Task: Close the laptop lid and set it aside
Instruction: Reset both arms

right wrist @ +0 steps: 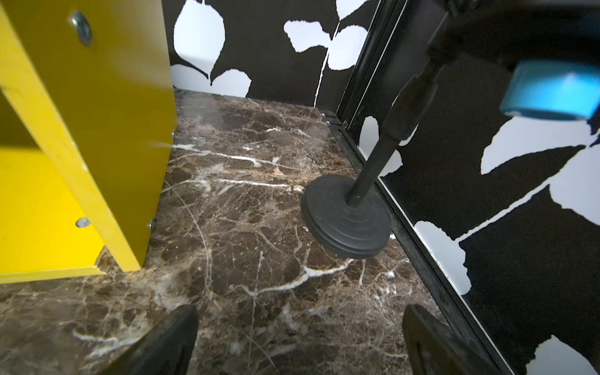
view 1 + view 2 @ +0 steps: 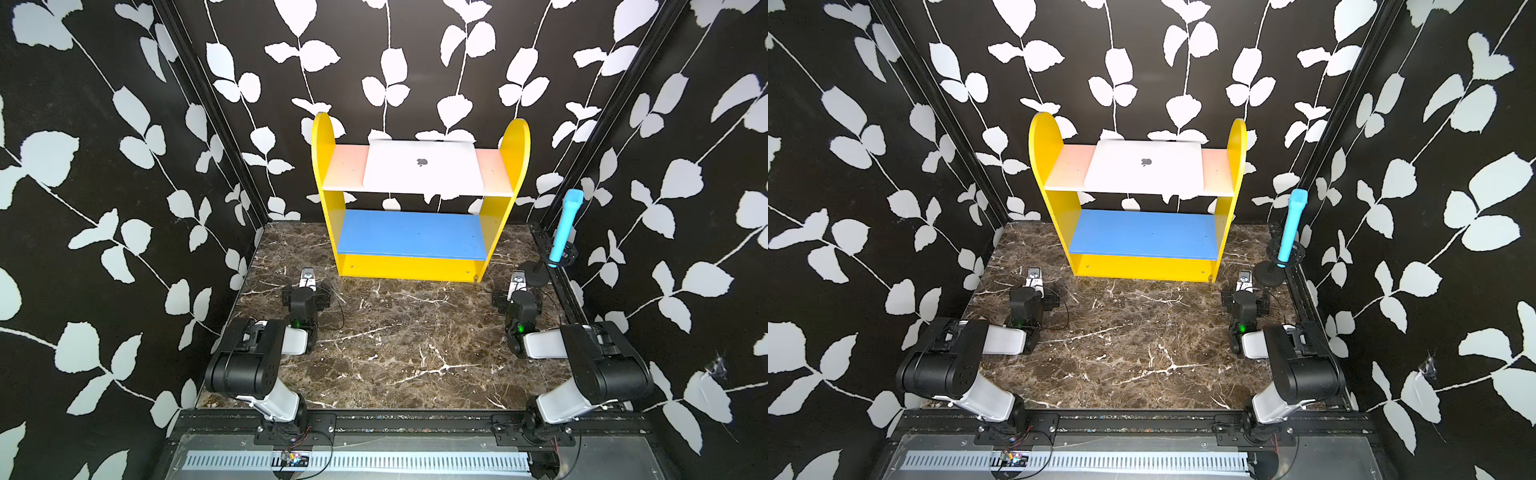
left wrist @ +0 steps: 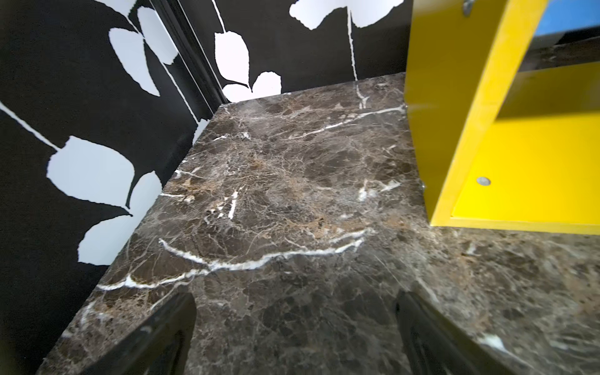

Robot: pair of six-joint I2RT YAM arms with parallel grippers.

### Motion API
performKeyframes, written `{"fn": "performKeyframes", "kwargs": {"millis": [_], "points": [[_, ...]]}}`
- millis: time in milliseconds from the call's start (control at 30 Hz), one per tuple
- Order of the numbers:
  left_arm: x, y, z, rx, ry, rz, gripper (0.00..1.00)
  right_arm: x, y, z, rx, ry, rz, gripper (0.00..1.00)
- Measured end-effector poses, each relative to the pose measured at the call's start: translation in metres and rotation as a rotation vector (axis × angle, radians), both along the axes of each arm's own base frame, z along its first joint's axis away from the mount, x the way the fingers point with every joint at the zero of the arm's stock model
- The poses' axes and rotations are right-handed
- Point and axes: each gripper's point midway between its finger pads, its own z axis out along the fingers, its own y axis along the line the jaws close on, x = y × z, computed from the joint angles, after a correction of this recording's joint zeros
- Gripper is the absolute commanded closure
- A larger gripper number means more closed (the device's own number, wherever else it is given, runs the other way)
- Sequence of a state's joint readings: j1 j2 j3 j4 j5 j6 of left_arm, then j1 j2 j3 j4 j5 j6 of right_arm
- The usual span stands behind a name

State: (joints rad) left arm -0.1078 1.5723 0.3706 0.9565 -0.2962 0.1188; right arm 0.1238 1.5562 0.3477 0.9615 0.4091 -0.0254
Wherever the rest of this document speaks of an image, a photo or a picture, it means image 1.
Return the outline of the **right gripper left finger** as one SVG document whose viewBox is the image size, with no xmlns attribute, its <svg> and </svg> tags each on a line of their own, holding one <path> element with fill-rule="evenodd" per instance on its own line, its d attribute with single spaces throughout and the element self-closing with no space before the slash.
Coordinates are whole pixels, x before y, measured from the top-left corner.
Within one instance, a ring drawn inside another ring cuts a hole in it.
<svg viewBox="0 0 600 375">
<path fill-rule="evenodd" d="M 196 307 L 179 306 L 101 373 L 186 374 L 197 334 Z"/>
</svg>

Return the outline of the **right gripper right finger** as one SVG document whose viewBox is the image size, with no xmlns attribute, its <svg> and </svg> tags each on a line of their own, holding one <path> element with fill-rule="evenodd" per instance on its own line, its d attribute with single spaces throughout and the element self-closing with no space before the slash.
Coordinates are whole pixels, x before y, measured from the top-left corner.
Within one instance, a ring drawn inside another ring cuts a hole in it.
<svg viewBox="0 0 600 375">
<path fill-rule="evenodd" d="M 402 330 L 414 374 L 500 374 L 423 306 L 406 306 Z"/>
</svg>

